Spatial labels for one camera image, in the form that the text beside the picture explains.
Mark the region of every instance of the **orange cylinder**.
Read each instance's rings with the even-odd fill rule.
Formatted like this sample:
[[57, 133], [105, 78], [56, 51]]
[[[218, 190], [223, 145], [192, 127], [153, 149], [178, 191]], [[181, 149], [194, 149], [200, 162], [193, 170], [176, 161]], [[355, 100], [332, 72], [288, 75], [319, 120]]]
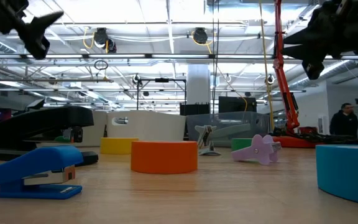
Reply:
[[132, 142], [131, 170], [148, 174], [182, 174], [197, 170], [197, 142]]

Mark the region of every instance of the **pink plastic toy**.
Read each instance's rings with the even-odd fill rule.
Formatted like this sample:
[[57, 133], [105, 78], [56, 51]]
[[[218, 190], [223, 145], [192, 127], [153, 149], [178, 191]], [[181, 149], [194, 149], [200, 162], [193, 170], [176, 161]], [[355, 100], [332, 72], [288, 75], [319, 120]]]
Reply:
[[261, 137], [255, 135], [249, 147], [231, 152], [234, 161], [244, 161], [246, 159], [257, 159], [262, 165], [269, 165], [270, 161], [277, 162], [277, 151], [281, 149], [279, 142], [274, 142], [273, 137], [266, 135]]

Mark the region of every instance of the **green block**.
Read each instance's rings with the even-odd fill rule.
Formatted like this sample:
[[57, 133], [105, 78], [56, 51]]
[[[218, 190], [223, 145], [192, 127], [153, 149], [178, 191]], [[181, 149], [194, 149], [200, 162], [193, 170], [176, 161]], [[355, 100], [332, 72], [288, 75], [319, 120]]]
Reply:
[[231, 140], [231, 151], [236, 151], [245, 147], [249, 147], [252, 144], [252, 139], [232, 139]]

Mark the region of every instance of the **desk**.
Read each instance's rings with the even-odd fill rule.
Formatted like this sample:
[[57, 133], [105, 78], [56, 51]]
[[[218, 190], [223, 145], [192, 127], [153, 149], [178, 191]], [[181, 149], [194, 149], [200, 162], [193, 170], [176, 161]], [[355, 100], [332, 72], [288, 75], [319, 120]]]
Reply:
[[131, 172], [130, 156], [101, 155], [77, 169], [70, 183], [83, 191], [71, 199], [0, 198], [0, 224], [358, 224], [358, 203], [318, 190], [314, 149], [283, 149], [271, 166], [218, 150], [178, 175]]

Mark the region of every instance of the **computer monitor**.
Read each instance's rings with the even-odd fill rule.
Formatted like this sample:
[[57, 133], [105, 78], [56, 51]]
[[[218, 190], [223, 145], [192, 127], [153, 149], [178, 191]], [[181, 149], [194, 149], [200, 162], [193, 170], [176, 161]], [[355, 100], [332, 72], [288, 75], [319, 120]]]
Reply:
[[[244, 97], [247, 100], [247, 111], [256, 112], [256, 99]], [[246, 110], [246, 103], [241, 97], [220, 96], [219, 113], [240, 112]]]

